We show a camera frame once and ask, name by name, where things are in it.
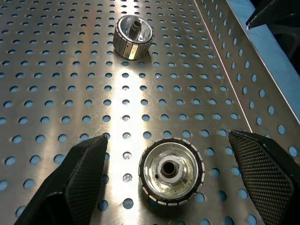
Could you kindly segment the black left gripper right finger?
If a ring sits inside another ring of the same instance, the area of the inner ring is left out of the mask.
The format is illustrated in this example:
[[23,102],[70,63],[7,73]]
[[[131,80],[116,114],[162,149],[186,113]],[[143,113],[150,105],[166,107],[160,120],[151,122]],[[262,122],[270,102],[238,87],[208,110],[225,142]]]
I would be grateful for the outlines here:
[[271,138],[230,130],[244,186],[266,225],[300,223],[300,166]]

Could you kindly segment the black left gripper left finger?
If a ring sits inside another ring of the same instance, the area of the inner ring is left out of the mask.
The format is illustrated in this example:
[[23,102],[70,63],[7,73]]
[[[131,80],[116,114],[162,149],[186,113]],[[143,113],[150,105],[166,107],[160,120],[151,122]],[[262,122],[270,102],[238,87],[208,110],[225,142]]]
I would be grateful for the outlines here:
[[106,135],[100,135],[73,146],[15,224],[88,225],[101,189],[107,144]]

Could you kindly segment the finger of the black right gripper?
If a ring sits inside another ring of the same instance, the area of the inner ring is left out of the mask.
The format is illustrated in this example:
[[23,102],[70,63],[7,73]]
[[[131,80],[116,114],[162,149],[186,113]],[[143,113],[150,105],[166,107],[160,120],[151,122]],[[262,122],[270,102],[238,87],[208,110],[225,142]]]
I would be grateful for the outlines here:
[[246,28],[251,29],[261,25],[280,24],[300,27],[299,0],[261,0],[246,22]]

